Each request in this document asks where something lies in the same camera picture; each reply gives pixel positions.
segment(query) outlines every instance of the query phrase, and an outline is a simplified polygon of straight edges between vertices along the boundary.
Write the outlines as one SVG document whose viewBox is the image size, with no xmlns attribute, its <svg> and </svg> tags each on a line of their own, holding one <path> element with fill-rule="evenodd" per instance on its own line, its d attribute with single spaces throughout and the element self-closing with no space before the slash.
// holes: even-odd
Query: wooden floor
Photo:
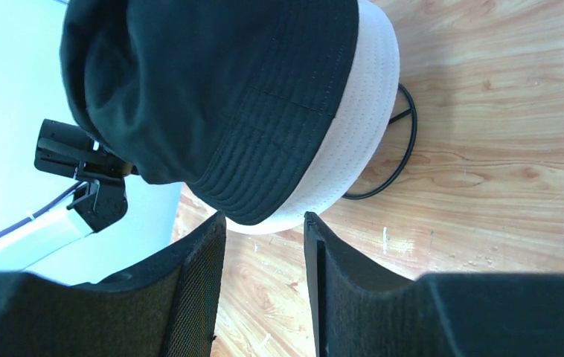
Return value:
<svg viewBox="0 0 564 357">
<path fill-rule="evenodd" d="M 564 1 L 379 0 L 420 125 L 400 178 L 322 218 L 391 270 L 564 271 Z M 400 161 L 390 126 L 355 190 Z M 175 239 L 211 215 L 183 193 Z M 213 356 L 314 356 L 297 228 L 228 236 Z"/>
</svg>

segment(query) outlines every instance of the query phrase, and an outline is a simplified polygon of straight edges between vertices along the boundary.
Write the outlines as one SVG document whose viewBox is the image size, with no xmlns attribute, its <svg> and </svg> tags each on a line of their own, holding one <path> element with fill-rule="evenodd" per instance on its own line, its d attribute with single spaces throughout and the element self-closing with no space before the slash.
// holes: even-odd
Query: black cable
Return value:
<svg viewBox="0 0 564 357">
<path fill-rule="evenodd" d="M 346 193 L 343 195 L 344 199 L 366 199 L 368 197 L 372 197 L 377 193 L 383 191 L 385 188 L 387 188 L 387 186 L 389 186 L 394 181 L 396 181 L 398 175 L 400 175 L 403 169 L 405 169 L 405 165 L 407 165 L 407 161 L 409 161 L 409 158 L 411 157 L 411 153 L 414 151 L 414 145 L 416 143 L 418 114 L 416 112 L 416 105 L 414 104 L 414 98 L 411 97 L 411 94 L 409 94 L 407 88 L 405 88 L 405 86 L 403 86 L 402 84 L 398 84 L 398 91 L 405 96 L 405 99 L 407 99 L 407 103 L 409 104 L 409 109 L 391 118 L 389 120 L 388 125 L 396 123 L 400 119 L 411 114 L 411 135 L 409 136 L 409 145 L 407 146 L 407 151 L 405 151 L 405 155 L 403 156 L 403 159 L 400 161 L 400 165 L 398 165 L 396 171 L 394 171 L 394 173 L 392 173 L 391 176 L 389 176 L 387 181 L 383 182 L 380 186 L 378 186 L 377 188 L 373 189 L 368 193 L 362 193 L 359 195 Z"/>
<path fill-rule="evenodd" d="M 48 203 L 47 205 L 43 206 L 43 208 L 38 210 L 32 217 L 26 217 L 26 218 L 22 219 L 21 221 L 9 226 L 8 228 L 1 230 L 0 231 L 0 238 L 9 234 L 10 232 L 16 231 L 17 229 L 23 227 L 24 225 L 32 222 L 34 219 L 37 219 L 38 217 L 42 216 L 45 212 L 48 212 L 50 209 L 52 209 L 52 207 L 58 205 L 69 194 L 73 193 L 81 184 L 82 184 L 82 182 L 77 182 L 77 183 L 73 184 L 70 188 L 63 191 L 63 193 L 61 193 L 55 199 L 50 201 L 50 203 Z"/>
</svg>

